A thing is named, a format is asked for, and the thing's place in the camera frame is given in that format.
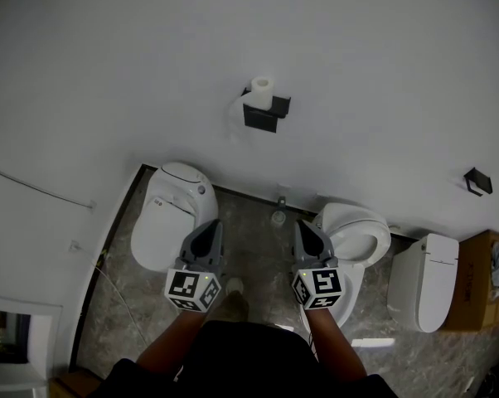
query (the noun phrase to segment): person's right arm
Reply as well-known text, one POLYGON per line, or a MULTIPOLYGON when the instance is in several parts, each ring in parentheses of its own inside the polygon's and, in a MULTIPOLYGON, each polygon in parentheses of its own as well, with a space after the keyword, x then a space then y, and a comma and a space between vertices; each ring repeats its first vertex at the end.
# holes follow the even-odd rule
POLYGON ((343 336, 329 310, 310 309, 305 314, 320 364, 340 382, 358 381, 366 377, 362 361, 343 336))

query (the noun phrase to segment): white cube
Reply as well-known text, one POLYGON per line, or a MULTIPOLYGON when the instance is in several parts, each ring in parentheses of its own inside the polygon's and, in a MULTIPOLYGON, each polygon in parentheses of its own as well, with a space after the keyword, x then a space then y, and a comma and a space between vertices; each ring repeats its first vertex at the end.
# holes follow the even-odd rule
POLYGON ((300 269, 292 289, 305 309, 329 308, 345 293, 345 280, 339 268, 300 269))
POLYGON ((206 313, 221 287, 212 273, 169 269, 165 296, 179 309, 206 313))

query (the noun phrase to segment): forearm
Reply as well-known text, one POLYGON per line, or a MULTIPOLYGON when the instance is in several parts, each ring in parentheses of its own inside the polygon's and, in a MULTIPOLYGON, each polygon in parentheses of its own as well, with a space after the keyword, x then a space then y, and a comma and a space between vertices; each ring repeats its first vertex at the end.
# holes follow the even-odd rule
POLYGON ((367 376, 366 369, 352 349, 329 310, 305 312, 312 333, 317 358, 339 381, 356 381, 367 376))
POLYGON ((204 313, 183 311, 141 354, 137 364, 155 373, 175 376, 205 318, 204 313))

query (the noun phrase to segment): cardboard box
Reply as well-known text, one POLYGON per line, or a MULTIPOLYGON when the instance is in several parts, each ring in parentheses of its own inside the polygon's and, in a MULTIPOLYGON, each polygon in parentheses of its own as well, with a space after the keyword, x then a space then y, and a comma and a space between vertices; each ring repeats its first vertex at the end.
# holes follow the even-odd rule
POLYGON ((458 273, 443 330, 479 332, 499 326, 499 298, 489 299, 491 247, 499 233, 484 231, 459 244, 458 273))
POLYGON ((87 370, 67 373, 49 383, 50 398, 85 398, 100 385, 101 380, 87 370))

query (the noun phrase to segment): toilet paper roll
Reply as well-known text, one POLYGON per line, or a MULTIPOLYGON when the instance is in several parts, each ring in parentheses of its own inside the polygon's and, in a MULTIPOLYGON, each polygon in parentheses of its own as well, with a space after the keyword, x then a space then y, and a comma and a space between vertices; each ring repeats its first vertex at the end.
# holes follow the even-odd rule
POLYGON ((274 81, 267 76, 258 76, 251 81, 251 91, 240 96, 230 105, 227 127, 232 143, 247 142, 250 132, 244 124, 244 104, 252 108, 269 110, 274 98, 274 81))

